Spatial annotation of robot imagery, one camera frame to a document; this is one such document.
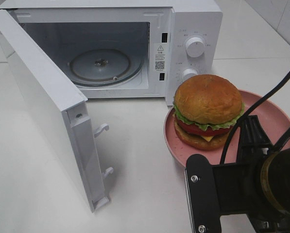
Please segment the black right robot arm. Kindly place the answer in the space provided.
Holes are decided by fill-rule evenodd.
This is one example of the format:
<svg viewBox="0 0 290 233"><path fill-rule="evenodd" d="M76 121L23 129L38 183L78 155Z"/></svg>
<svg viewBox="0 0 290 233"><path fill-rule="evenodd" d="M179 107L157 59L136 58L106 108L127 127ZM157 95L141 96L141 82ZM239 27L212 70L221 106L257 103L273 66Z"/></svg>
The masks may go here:
<svg viewBox="0 0 290 233"><path fill-rule="evenodd" d="M257 233L290 233L290 127L272 144L256 115L240 125L238 163L248 164L247 217Z"/></svg>

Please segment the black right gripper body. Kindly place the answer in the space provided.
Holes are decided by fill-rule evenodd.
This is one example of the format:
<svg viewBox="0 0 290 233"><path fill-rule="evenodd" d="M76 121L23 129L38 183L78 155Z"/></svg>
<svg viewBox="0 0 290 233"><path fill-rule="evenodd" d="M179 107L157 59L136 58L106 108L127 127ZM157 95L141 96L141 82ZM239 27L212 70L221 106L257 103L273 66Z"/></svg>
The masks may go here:
<svg viewBox="0 0 290 233"><path fill-rule="evenodd" d="M274 233L277 230L274 219L276 211L264 197L260 184L260 169L271 146L258 116L246 117L240 125L237 162L246 165L242 190L249 205L247 216L257 233Z"/></svg>

